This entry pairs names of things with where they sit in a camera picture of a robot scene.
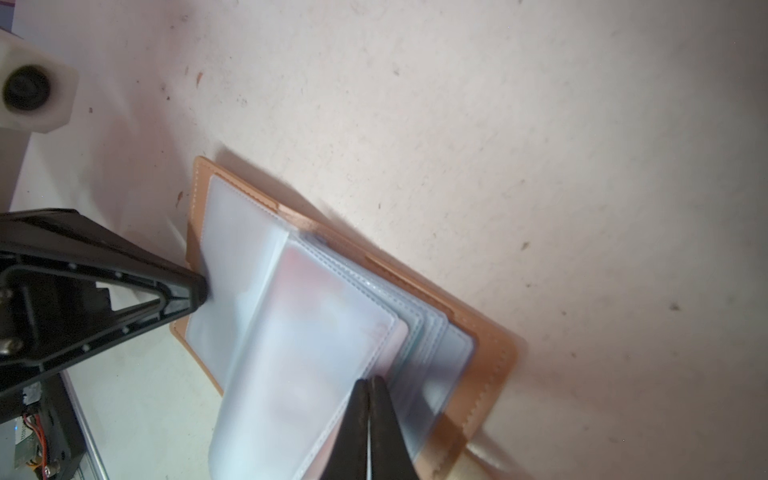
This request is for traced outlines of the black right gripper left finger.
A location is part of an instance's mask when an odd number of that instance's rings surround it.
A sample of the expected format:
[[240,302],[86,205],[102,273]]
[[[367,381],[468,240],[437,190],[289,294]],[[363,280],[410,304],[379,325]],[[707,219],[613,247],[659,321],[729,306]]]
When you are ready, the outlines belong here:
[[322,480],[367,479],[368,427],[368,381],[360,379],[352,389]]

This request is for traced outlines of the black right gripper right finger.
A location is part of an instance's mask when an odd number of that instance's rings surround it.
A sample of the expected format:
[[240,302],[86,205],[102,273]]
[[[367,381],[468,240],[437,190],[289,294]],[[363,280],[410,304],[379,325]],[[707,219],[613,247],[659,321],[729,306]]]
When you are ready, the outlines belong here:
[[368,381],[370,476],[373,480],[418,480],[397,414],[381,376]]

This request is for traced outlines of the tan leather card holder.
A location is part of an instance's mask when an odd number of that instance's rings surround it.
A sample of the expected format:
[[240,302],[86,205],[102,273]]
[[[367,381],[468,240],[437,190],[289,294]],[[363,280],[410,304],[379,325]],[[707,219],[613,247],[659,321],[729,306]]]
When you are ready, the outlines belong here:
[[212,478],[319,478],[376,375],[420,478],[482,475],[467,446],[517,356],[499,324],[204,157],[187,262],[209,293],[171,330],[222,397]]

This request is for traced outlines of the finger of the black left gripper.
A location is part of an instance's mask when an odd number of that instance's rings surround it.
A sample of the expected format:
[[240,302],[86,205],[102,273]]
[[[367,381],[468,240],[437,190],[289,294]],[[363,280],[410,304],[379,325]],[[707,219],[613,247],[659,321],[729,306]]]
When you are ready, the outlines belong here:
[[207,298],[203,276],[154,255],[74,209],[1,215],[1,250],[43,268],[114,279],[156,290],[194,311]]
[[21,391],[138,335],[195,312],[204,290],[161,288],[118,310],[105,288],[16,289],[1,303],[1,394]]

